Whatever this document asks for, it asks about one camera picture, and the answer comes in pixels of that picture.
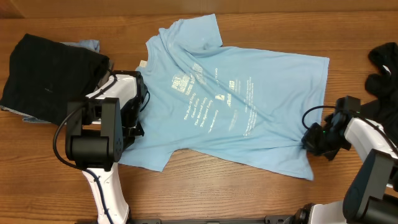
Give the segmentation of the black t-shirt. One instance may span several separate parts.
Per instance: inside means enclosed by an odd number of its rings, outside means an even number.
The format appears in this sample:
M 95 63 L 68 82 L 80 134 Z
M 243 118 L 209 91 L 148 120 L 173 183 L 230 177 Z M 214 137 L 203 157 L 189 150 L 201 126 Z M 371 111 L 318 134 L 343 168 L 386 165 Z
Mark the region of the black t-shirt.
M 380 45 L 368 54 L 378 73 L 370 74 L 364 84 L 365 90 L 377 99 L 361 106 L 364 117 L 384 128 L 384 132 L 397 144 L 397 44 Z

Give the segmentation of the light blue printed t-shirt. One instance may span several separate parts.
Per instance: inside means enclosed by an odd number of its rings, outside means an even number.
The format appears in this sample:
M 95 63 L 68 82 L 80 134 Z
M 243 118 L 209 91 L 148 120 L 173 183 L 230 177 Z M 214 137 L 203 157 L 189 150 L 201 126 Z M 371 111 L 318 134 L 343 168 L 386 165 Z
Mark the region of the light blue printed t-shirt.
M 146 47 L 144 135 L 122 164 L 162 171 L 176 150 L 192 149 L 313 179 L 303 122 L 322 118 L 307 110 L 324 101 L 328 58 L 226 47 L 213 14 L 175 21 Z

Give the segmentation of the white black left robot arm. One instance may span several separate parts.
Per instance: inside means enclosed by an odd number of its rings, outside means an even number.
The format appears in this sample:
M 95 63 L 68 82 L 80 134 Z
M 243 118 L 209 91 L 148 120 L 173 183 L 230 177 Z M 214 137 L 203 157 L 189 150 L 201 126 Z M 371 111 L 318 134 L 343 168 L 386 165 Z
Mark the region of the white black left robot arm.
M 118 163 L 144 135 L 139 113 L 148 100 L 141 73 L 119 70 L 98 90 L 67 104 L 65 153 L 90 185 L 97 223 L 132 223 Z

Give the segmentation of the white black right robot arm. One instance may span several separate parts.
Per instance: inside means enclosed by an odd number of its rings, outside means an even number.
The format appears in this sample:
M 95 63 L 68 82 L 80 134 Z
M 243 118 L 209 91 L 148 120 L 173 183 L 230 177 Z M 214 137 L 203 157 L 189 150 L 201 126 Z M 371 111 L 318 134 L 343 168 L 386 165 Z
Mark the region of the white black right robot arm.
M 366 119 L 358 98 L 339 98 L 325 125 L 313 123 L 302 138 L 303 148 L 333 160 L 340 149 L 356 149 L 363 164 L 342 201 L 307 204 L 287 223 L 397 223 L 397 146 L 380 124 Z

